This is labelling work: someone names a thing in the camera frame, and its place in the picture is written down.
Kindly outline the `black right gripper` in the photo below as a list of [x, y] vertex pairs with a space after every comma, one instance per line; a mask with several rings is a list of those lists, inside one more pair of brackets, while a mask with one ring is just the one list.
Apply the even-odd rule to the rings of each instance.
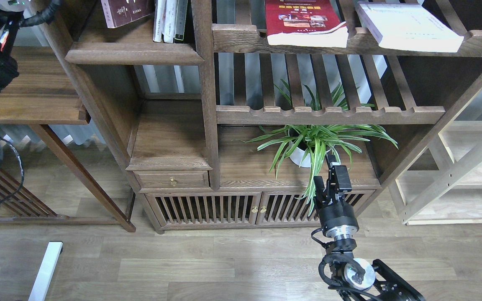
[[325, 155], [329, 169], [327, 188], [321, 176], [314, 176], [314, 203], [323, 235], [335, 242], [351, 239], [359, 230], [353, 207], [345, 200], [344, 193], [352, 191], [346, 166], [337, 162], [336, 156]]

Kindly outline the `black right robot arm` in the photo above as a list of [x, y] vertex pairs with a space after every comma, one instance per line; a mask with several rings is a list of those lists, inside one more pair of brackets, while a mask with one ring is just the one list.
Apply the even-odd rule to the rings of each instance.
[[329, 289], [336, 290], [345, 301], [423, 301], [424, 297], [381, 260], [369, 263], [356, 258], [353, 250], [358, 231], [353, 207], [344, 194], [352, 190], [346, 166], [335, 162], [335, 156], [325, 155], [329, 173], [326, 182], [321, 176], [313, 181], [316, 213], [322, 232], [330, 242], [320, 242], [326, 255], [319, 264], [319, 275]]

